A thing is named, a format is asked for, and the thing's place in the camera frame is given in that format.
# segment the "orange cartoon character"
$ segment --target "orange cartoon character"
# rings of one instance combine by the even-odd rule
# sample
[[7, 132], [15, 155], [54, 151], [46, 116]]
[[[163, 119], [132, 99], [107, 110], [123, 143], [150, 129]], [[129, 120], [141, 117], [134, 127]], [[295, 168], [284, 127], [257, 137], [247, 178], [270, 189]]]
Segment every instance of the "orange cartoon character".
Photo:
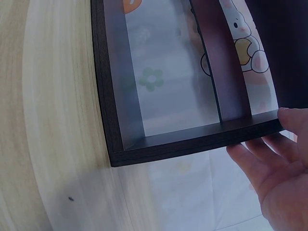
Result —
[[129, 13], [141, 5], [142, 0], [124, 0], [124, 12]]

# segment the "cartoon rabbit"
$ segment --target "cartoon rabbit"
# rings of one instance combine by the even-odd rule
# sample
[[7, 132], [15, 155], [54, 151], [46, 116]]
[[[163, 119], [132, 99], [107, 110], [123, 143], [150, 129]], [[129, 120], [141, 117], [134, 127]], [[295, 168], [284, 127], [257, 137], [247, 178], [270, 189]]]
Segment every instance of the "cartoon rabbit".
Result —
[[[227, 19], [243, 72], [264, 73], [269, 69], [265, 52], [260, 49], [258, 40], [252, 36], [244, 16], [237, 10], [232, 0], [219, 0]], [[209, 75], [206, 60], [205, 72]]]

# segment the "finger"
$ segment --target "finger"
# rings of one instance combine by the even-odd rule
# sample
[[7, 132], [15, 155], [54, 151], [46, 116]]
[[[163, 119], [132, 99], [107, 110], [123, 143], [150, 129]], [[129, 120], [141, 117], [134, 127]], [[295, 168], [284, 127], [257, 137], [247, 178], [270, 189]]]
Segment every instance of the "finger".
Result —
[[246, 145], [252, 154], [254, 154], [257, 158], [259, 158], [259, 160], [267, 164], [273, 170], [289, 165], [286, 159], [272, 151], [261, 138], [247, 141]]
[[271, 169], [242, 144], [227, 147], [227, 152], [243, 170], [257, 192], [264, 180], [271, 174]]
[[263, 137], [263, 140], [271, 146], [274, 151], [283, 156], [289, 163], [299, 160], [297, 143], [280, 133]]
[[280, 108], [278, 118], [286, 130], [298, 135], [303, 125], [308, 122], [308, 109]]

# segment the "light wooden table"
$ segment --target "light wooden table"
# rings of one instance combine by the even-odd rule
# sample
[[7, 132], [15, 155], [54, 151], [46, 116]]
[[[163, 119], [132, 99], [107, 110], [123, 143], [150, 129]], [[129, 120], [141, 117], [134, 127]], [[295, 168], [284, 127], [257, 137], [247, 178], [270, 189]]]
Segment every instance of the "light wooden table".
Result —
[[0, 231], [158, 231], [152, 201], [109, 166], [90, 0], [0, 0]]

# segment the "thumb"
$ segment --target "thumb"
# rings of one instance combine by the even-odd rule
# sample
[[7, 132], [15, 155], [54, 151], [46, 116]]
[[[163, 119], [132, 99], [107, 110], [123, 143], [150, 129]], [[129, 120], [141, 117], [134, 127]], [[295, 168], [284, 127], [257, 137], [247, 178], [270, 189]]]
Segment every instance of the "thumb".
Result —
[[278, 118], [284, 129], [298, 135], [308, 122], [308, 109], [279, 108]]

